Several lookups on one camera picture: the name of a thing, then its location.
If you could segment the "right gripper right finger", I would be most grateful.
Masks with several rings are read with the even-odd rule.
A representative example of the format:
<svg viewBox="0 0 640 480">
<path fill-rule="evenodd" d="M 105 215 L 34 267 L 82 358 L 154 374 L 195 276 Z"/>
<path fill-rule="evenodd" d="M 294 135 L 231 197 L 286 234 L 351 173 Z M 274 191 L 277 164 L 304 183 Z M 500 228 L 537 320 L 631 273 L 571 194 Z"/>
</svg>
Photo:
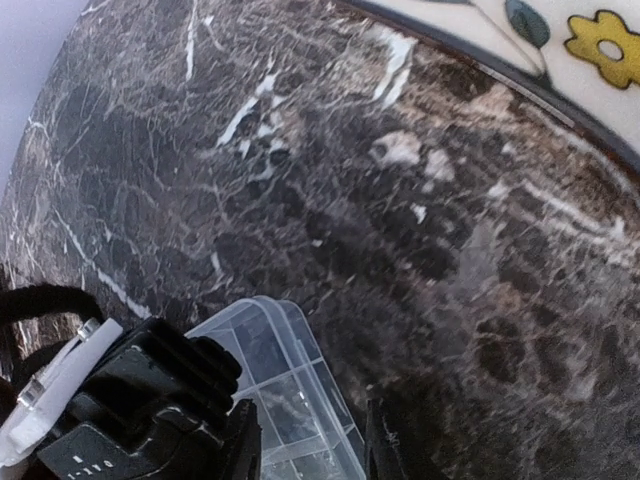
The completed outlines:
<svg viewBox="0 0 640 480">
<path fill-rule="evenodd" d="M 383 399 L 367 404 L 365 472 L 368 479 L 404 479 L 400 429 Z"/>
</svg>

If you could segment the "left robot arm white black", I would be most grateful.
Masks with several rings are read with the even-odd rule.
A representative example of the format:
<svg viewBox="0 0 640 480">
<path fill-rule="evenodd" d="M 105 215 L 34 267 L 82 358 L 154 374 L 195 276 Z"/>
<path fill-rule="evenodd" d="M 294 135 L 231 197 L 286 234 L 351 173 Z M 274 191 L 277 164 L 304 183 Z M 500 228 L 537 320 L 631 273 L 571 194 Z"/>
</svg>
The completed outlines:
<svg viewBox="0 0 640 480">
<path fill-rule="evenodd" d="M 42 347 L 23 360 L 11 341 L 12 325 L 19 321 L 51 315 L 74 314 L 83 321 L 105 322 L 103 312 L 91 294 L 74 286 L 42 283 L 1 292 L 1 379 L 13 386 L 48 364 L 65 345 L 65 340 Z"/>
</svg>

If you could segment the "clear plastic pill organizer box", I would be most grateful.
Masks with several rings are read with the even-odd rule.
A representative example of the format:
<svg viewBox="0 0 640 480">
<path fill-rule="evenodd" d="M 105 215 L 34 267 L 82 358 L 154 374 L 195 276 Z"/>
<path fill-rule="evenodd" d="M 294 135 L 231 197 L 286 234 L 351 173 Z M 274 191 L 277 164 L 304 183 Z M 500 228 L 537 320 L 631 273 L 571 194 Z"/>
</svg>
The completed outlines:
<svg viewBox="0 0 640 480">
<path fill-rule="evenodd" d="M 187 335 L 215 340 L 241 365 L 234 398 L 257 406 L 261 478 L 364 478 L 364 440 L 298 305 L 241 299 Z"/>
</svg>

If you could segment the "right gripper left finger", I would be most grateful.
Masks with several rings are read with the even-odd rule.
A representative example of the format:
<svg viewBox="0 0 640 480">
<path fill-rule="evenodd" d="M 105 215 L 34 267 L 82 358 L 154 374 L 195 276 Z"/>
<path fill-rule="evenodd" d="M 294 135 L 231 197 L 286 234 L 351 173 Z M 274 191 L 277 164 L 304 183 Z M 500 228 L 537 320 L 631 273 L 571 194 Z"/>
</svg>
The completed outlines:
<svg viewBox="0 0 640 480">
<path fill-rule="evenodd" d="M 228 479 L 260 478 L 262 429 L 258 424 L 257 405 L 250 399 L 240 400 L 229 420 Z"/>
</svg>

